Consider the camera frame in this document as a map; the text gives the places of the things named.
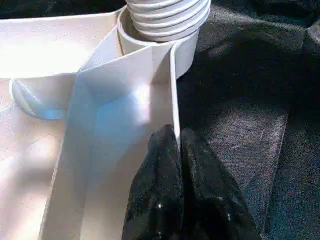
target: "black fabric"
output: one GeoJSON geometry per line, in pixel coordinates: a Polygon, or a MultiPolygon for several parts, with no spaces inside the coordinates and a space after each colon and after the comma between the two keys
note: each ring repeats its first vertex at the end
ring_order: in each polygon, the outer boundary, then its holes
{"type": "Polygon", "coordinates": [[[319,28],[213,4],[177,81],[181,128],[208,142],[263,239],[320,239],[319,28]]]}
{"type": "Polygon", "coordinates": [[[125,0],[0,0],[0,19],[109,13],[125,4],[125,0]]]}

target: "black plastic sheet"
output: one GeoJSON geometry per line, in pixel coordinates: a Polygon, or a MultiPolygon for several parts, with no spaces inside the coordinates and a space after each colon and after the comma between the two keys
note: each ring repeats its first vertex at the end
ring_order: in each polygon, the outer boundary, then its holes
{"type": "Polygon", "coordinates": [[[320,22],[212,4],[178,80],[182,128],[237,181],[263,239],[320,239],[320,22]]]}

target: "white plastic tray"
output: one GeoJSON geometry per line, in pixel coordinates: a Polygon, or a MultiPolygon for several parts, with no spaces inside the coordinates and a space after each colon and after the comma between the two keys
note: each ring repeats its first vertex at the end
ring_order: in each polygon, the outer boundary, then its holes
{"type": "Polygon", "coordinates": [[[127,10],[76,77],[42,240],[120,240],[133,177],[153,132],[173,124],[180,139],[176,79],[191,66],[198,32],[156,44],[130,36],[127,10]],[[124,56],[100,54],[119,39],[124,56]],[[100,65],[89,68],[97,58],[100,65]]]}

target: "round plastic cup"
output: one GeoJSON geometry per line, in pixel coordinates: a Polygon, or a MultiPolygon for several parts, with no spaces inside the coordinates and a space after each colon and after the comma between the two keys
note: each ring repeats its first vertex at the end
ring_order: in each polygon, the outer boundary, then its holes
{"type": "Polygon", "coordinates": [[[168,11],[160,14],[140,14],[131,12],[131,17],[134,22],[140,24],[165,24],[186,17],[191,18],[197,14],[199,10],[203,9],[207,3],[208,0],[199,0],[195,5],[185,9],[184,11],[180,11],[181,9],[179,9],[180,12],[178,13],[176,11],[168,11]]]}
{"type": "Polygon", "coordinates": [[[125,0],[126,3],[129,4],[137,4],[137,5],[163,5],[169,6],[174,5],[178,2],[182,2],[184,0],[125,0]]]}
{"type": "Polygon", "coordinates": [[[168,18],[170,16],[182,13],[194,5],[196,5],[201,0],[183,0],[175,4],[164,5],[163,3],[157,4],[131,4],[128,3],[128,9],[131,13],[147,15],[146,18],[168,18]]]}
{"type": "Polygon", "coordinates": [[[152,23],[141,23],[137,21],[134,17],[132,18],[132,20],[138,31],[146,31],[153,33],[168,32],[174,29],[179,29],[183,25],[193,23],[199,18],[202,18],[203,14],[209,11],[210,6],[208,5],[209,0],[202,0],[200,3],[201,4],[199,4],[197,8],[191,8],[188,11],[179,14],[179,16],[161,19],[161,22],[158,20],[152,23]]]}
{"type": "Polygon", "coordinates": [[[171,28],[163,28],[161,29],[161,32],[155,32],[155,31],[143,31],[139,30],[139,28],[135,25],[135,22],[133,22],[133,25],[135,28],[140,32],[140,34],[145,37],[146,39],[150,41],[156,41],[156,42],[167,42],[167,41],[174,41],[178,40],[181,38],[185,38],[186,36],[189,36],[196,32],[208,19],[209,14],[210,14],[210,6],[211,6],[211,1],[208,1],[208,5],[201,13],[201,15],[193,20],[192,22],[188,21],[188,23],[182,23],[179,24],[178,27],[174,26],[171,28]]]}
{"type": "Polygon", "coordinates": [[[177,46],[180,50],[175,51],[174,58],[176,58],[178,61],[172,59],[172,61],[177,62],[173,65],[175,66],[174,69],[171,69],[174,75],[183,75],[192,65],[200,31],[199,29],[193,34],[175,41],[164,43],[147,41],[144,40],[141,36],[138,36],[139,33],[133,26],[133,22],[127,7],[125,7],[119,15],[117,29],[121,46],[125,54],[130,54],[134,51],[146,47],[151,47],[154,48],[154,50],[152,51],[152,61],[157,61],[161,58],[161,56],[170,51],[174,46],[177,46]]]}

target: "wrinkled black fabric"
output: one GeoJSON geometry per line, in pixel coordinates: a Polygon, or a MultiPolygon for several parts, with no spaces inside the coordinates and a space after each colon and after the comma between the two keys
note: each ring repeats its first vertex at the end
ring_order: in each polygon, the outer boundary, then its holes
{"type": "Polygon", "coordinates": [[[184,216],[181,157],[172,126],[149,141],[130,189],[122,240],[178,240],[184,216]]]}
{"type": "Polygon", "coordinates": [[[319,0],[252,0],[260,13],[284,15],[293,18],[318,15],[319,0]]]}
{"type": "Polygon", "coordinates": [[[177,81],[181,128],[237,181],[262,239],[320,239],[320,22],[221,2],[177,81]]]}
{"type": "Polygon", "coordinates": [[[259,240],[237,182],[210,146],[191,129],[181,143],[187,239],[259,240]]]}
{"type": "Polygon", "coordinates": [[[125,0],[0,0],[0,19],[110,13],[125,0]]]}

